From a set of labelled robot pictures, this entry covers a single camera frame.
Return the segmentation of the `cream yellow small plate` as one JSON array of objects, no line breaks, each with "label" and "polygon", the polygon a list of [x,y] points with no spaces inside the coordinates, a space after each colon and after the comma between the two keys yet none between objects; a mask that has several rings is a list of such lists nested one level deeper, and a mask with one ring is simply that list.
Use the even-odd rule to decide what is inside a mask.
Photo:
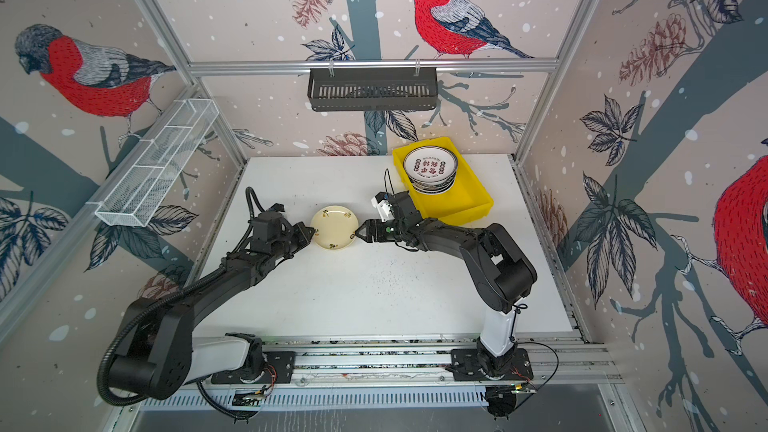
[{"label": "cream yellow small plate", "polygon": [[315,213],[311,220],[311,227],[315,230],[314,243],[327,250],[337,250],[347,247],[354,241],[359,221],[350,209],[331,205]]}]

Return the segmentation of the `white plate red characters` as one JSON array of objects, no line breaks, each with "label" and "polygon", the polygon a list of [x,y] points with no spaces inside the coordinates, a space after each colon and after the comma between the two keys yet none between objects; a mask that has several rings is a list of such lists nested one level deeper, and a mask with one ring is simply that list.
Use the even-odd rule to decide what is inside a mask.
[{"label": "white plate red characters", "polygon": [[456,173],[458,159],[446,148],[422,146],[405,156],[403,168],[412,181],[425,184],[441,183]]}]

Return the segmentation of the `yellow plastic bin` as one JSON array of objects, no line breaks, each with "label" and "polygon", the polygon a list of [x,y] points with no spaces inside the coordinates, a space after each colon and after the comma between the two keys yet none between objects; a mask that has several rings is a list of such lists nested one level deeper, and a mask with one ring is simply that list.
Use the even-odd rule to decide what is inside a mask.
[{"label": "yellow plastic bin", "polygon": [[[441,183],[412,181],[403,168],[403,161],[410,151],[422,146],[438,146],[453,152],[458,159],[456,173]],[[403,185],[425,218],[437,218],[449,225],[465,225],[485,217],[494,205],[490,194],[448,137],[422,140],[396,148],[392,156]]]}]

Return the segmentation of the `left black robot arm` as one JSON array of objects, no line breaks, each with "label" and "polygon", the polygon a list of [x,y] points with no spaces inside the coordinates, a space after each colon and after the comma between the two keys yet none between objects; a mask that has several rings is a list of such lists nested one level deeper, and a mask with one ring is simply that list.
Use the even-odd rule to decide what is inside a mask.
[{"label": "left black robot arm", "polygon": [[196,326],[311,244],[316,230],[290,223],[283,205],[263,208],[251,187],[245,197],[246,231],[213,273],[161,299],[130,304],[98,366],[96,387],[104,402],[124,407],[166,399],[206,377],[193,369],[194,359],[202,355],[193,344]]}]

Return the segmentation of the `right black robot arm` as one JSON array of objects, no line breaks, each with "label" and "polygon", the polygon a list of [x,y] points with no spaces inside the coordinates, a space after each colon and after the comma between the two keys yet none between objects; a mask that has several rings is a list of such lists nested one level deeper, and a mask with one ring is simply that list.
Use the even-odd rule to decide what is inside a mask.
[{"label": "right black robot arm", "polygon": [[537,272],[507,230],[448,225],[425,218],[407,192],[380,192],[372,200],[379,217],[363,222],[355,236],[366,243],[393,243],[407,251],[440,252],[461,259],[478,296],[487,306],[476,357],[491,380],[519,376],[514,358],[517,317],[538,279]]}]

